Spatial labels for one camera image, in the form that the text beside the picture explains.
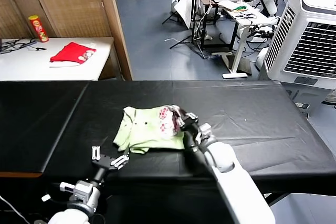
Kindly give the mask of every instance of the gray floor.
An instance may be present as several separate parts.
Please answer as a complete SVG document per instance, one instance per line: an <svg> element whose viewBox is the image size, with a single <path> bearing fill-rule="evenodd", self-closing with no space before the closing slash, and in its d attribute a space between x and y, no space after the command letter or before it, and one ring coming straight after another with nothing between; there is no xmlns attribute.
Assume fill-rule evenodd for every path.
<svg viewBox="0 0 336 224"><path fill-rule="evenodd" d="M222 73L228 73L228 70L221 60L203 60L193 47L187 45L169 50L175 41L164 40L180 40L190 34L184 26L171 21L161 25L170 14L171 1L117 0L134 79L222 80ZM281 15L284 6L279 0L278 15ZM208 33L217 37L222 32L223 38L228 41L233 25L228 20L217 22L216 27L209 26ZM249 55L250 52L247 48L244 56L255 61L257 54ZM253 62L251 69L253 75L249 79L256 79L258 71ZM322 104L309 116L309 122L336 155L336 110ZM336 197L310 194L291 194L272 206L277 224L336 223L335 209Z"/></svg>

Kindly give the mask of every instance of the black wire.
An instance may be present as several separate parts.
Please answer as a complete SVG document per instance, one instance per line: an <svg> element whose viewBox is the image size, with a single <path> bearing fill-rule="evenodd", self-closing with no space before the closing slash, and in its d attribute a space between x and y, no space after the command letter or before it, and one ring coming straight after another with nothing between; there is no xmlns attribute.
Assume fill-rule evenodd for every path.
<svg viewBox="0 0 336 224"><path fill-rule="evenodd" d="M256 47L256 48L252 48L252 47L249 45L249 42L248 42L248 41L246 42L246 44L247 44L247 46L248 46L251 50L253 50L254 52L260 52L261 50L257 50L257 49L259 49L260 46L261 46L263 43L265 43L265 42L266 42L266 39L265 39L262 43L260 43L259 46Z"/></svg>
<svg viewBox="0 0 336 224"><path fill-rule="evenodd" d="M242 58L245 58L245 57L247 57L247 56L250 56L250 55L252 55L252 54L254 54L255 52L251 52L250 54L248 54L248 55L244 55L244 56L242 56Z"/></svg>

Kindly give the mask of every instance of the white air cooler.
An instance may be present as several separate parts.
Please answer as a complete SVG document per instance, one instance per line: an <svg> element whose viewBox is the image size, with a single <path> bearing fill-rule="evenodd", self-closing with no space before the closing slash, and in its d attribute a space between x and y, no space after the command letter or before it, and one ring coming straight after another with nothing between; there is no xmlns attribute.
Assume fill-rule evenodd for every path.
<svg viewBox="0 0 336 224"><path fill-rule="evenodd" d="M281 81L303 110L336 89L336 0L289 0L260 79Z"/></svg>

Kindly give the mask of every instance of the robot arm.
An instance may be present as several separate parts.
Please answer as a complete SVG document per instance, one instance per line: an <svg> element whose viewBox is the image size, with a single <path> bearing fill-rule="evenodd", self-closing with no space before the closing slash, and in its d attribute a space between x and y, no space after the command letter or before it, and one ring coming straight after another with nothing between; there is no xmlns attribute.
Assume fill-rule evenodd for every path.
<svg viewBox="0 0 336 224"><path fill-rule="evenodd" d="M233 148L217 141L209 124L199 126L198 117L193 113L186 113L174 105L169 108L177 117L180 129L191 136L184 138L186 151L192 150L192 154L215 177L234 222L275 224L272 211L250 175L240 165ZM94 161L98 171L92 180L80 180L75 185L61 183L61 191L72 193L68 209L56 213L48 224L90 224L89 217L96 212L100 187L106 173L119 170L128 160L128 155L117 159L101 156Z"/></svg>
<svg viewBox="0 0 336 224"><path fill-rule="evenodd" d="M80 180L75 185L62 182L59 185L60 191L71 193L67 203L68 209L56 213L48 224L90 224L89 217L92 217L97 210L100 190L107 172L119 170L128 160L128 155L121 155L117 159L103 155L92 161L98 168L92 180Z"/></svg>
<svg viewBox="0 0 336 224"><path fill-rule="evenodd" d="M198 126L193 113L176 112L180 129L193 137L185 139L191 150L217 181L217 187L236 224L275 224L274 215L250 175L240 165L233 148L219 142L207 123Z"/></svg>

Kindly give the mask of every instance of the desk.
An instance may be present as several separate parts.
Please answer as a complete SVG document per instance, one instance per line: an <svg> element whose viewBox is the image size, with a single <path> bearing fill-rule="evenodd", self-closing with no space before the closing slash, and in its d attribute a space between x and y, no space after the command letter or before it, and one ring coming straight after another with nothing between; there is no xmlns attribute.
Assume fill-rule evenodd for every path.
<svg viewBox="0 0 336 224"><path fill-rule="evenodd" d="M212 5L212 6L215 7L215 14L217 14L218 3L216 3L213 0L201 0L201 2L205 6L204 13L206 13L208 11L209 7ZM230 44L209 44L209 45L205 45L204 44L204 39L205 39L205 34L206 34L206 22L207 22L207 14L205 14L204 19L203 19L203 23L202 23L202 34L201 34L200 48L203 50L203 48L205 48L205 47L228 47L229 50L232 50L234 42L235 42L235 38L236 38L237 29L235 28L235 30L233 32L233 36L232 36Z"/></svg>
<svg viewBox="0 0 336 224"><path fill-rule="evenodd" d="M246 43L246 39L248 36L248 32L249 32L249 28L251 25L265 25L265 24L269 24L269 20L268 18L263 15L262 13L260 13L257 9L253 8L252 6L250 6L247 3L244 3L246 5L247 8L247 12L252 13L256 16L256 18L240 18L239 15L243 14L242 13L236 13L236 12L230 12L228 10L225 10L225 12L234 19L234 21L236 22L235 24L235 30L237 31L237 29L241 29L241 35L240 35L240 42L239 42L239 46L237 49L237 52L235 53L235 59L232 65L232 68L230 69L229 67L229 62L228 60L226 60L225 58L225 54L222 54L222 58L223 58L223 62L226 65L227 69L230 71L230 73L224 73L222 74L222 77L224 79L231 79L231 78L243 78L243 77L247 77L247 74L245 73L237 73L238 70L238 66L239 66L239 62L240 59L242 58L242 54L244 51L244 46Z"/></svg>
<svg viewBox="0 0 336 224"><path fill-rule="evenodd" d="M51 68L50 58L72 41L96 48L97 51L79 66ZM121 78L113 38L51 38L49 42L38 42L33 46L47 50L34 51L22 48L0 55L0 81L97 81L109 57L115 75Z"/></svg>

